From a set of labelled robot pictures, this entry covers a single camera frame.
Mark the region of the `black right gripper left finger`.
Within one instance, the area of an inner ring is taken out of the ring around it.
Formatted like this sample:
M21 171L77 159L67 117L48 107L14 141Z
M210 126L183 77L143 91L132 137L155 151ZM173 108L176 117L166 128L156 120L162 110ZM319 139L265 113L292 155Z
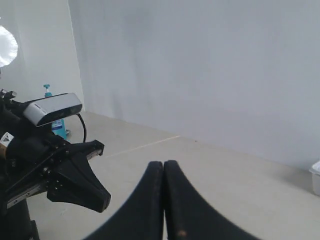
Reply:
M151 161L126 202L87 240L161 240L163 163Z

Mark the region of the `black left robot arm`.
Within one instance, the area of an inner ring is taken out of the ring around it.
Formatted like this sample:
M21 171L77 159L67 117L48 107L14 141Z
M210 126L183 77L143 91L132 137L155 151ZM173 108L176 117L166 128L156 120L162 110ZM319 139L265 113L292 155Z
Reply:
M46 193L52 202L71 203L103 212L111 194L98 180L89 160L100 156L98 140L70 143L53 133L52 123L79 116L82 103L74 93L27 102L13 91L0 92L0 236L36 240L27 199Z

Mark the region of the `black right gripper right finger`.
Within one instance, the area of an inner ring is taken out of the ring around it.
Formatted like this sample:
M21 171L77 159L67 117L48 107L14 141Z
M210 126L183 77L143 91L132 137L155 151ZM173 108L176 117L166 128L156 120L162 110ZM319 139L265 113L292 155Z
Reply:
M163 166L162 200L169 240L257 239L215 210L175 160Z

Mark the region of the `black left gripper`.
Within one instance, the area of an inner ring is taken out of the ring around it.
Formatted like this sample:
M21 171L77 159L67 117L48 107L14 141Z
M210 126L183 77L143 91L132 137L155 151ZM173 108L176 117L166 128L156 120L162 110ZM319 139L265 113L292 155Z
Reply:
M101 156L98 140L70 143L57 135L0 139L0 208L46 193L52 202L71 203L102 213L111 194L100 183L89 160Z

